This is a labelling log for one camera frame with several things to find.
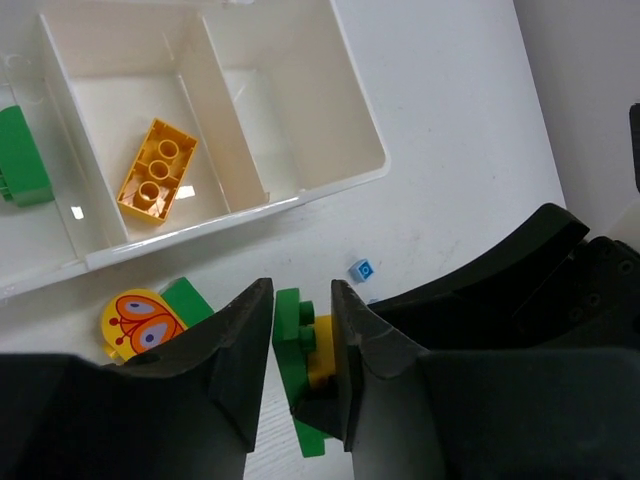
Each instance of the storage compartment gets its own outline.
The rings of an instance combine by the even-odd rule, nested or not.
[[[210,7],[207,21],[260,177],[286,198],[385,166],[331,2]]]
[[[158,118],[199,140],[161,227],[123,215],[129,241],[173,232],[266,203],[255,164],[200,14],[188,7],[84,4],[42,16],[54,98],[83,151],[92,183],[115,199]]]

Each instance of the white plastic storage box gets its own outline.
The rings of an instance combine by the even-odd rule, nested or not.
[[[22,108],[55,203],[0,204],[0,299],[388,169],[331,1],[11,5],[0,108]],[[160,227],[116,204],[154,118],[199,140]]]

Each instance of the green duplo brick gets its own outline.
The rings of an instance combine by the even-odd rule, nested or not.
[[[18,207],[53,200],[49,176],[17,105],[0,111],[0,194]]]
[[[180,277],[171,283],[160,296],[176,312],[187,328],[193,327],[215,313],[185,277]]]

